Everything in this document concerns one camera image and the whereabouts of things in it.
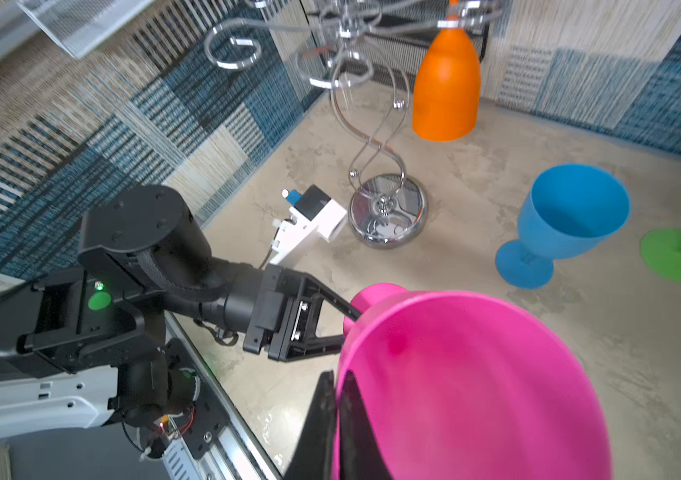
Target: blue cup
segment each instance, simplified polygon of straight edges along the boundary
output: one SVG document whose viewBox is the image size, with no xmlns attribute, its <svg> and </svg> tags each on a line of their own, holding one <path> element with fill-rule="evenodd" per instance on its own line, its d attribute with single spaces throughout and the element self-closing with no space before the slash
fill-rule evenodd
<svg viewBox="0 0 681 480">
<path fill-rule="evenodd" d="M 606 171 L 581 164 L 549 168 L 538 176 L 519 212 L 519 240 L 501 246 L 495 265 L 519 288 L 546 285 L 553 260 L 585 254 L 625 224 L 626 188 Z"/>
</svg>

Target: wire mesh basket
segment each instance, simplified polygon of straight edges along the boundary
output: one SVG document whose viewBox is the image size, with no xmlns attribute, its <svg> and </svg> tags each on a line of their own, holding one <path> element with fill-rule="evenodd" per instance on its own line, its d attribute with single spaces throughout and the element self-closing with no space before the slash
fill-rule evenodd
<svg viewBox="0 0 681 480">
<path fill-rule="evenodd" d="M 81 58 L 154 0 L 18 0 L 31 20 L 74 58 Z"/>
</svg>

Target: chrome stand base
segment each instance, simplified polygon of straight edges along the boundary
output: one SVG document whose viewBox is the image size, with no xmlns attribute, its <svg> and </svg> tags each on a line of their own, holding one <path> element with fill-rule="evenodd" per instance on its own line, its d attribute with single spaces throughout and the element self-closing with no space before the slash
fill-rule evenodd
<svg viewBox="0 0 681 480">
<path fill-rule="evenodd" d="M 412 240 L 426 223 L 426 193 L 412 178 L 391 197 L 371 192 L 391 191 L 401 177 L 395 174 L 370 178 L 351 197 L 348 220 L 362 243 L 374 248 L 394 248 Z"/>
</svg>

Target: fabric wall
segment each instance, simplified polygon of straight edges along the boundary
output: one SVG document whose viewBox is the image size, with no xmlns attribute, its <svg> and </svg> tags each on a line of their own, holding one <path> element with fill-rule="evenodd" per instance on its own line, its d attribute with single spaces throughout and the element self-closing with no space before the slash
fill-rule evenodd
<svg viewBox="0 0 681 480">
<path fill-rule="evenodd" d="M 506 0 L 483 97 L 681 154 L 681 0 Z"/>
<path fill-rule="evenodd" d="M 221 70 L 201 40 L 236 16 L 307 24 L 298 0 L 158 0 L 81 60 L 38 34 L 0 63 L 0 284 L 74 264 L 82 215 L 137 184 L 204 224 L 303 118 L 320 90 L 284 60 L 310 35 L 244 31 L 262 61 Z"/>
</svg>

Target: concrete surface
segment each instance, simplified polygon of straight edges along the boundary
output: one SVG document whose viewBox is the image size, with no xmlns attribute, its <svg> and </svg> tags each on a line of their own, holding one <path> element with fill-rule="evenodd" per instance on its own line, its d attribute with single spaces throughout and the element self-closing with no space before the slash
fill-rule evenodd
<svg viewBox="0 0 681 480">
<path fill-rule="evenodd" d="M 388 93 L 354 90 L 353 119 L 370 125 Z M 213 255 L 259 264 L 286 215 L 282 188 L 317 184 L 346 203 L 346 168 L 361 143 L 343 131 L 326 99 L 277 149 L 206 228 Z M 681 478 L 681 284 L 647 270 L 639 241 L 650 230 L 681 226 L 681 158 L 585 130 L 483 104 L 476 129 L 444 144 L 409 126 L 393 141 L 409 173 L 430 195 L 423 234 L 396 250 L 372 250 L 346 230 L 297 266 L 350 299 L 371 283 L 410 290 L 473 290 L 532 312 L 576 353 L 605 410 L 615 478 Z M 517 236 L 517 215 L 534 179 L 554 165 L 583 162 L 613 172 L 633 200 L 628 224 L 580 257 L 556 264 L 551 283 L 519 290 L 493 259 Z M 386 161 L 381 162 L 384 170 Z M 224 348 L 190 322 L 186 328 L 276 464 L 283 470 L 323 370 L 335 356 L 278 364 Z M 326 332 L 341 331 L 334 319 Z"/>
</svg>

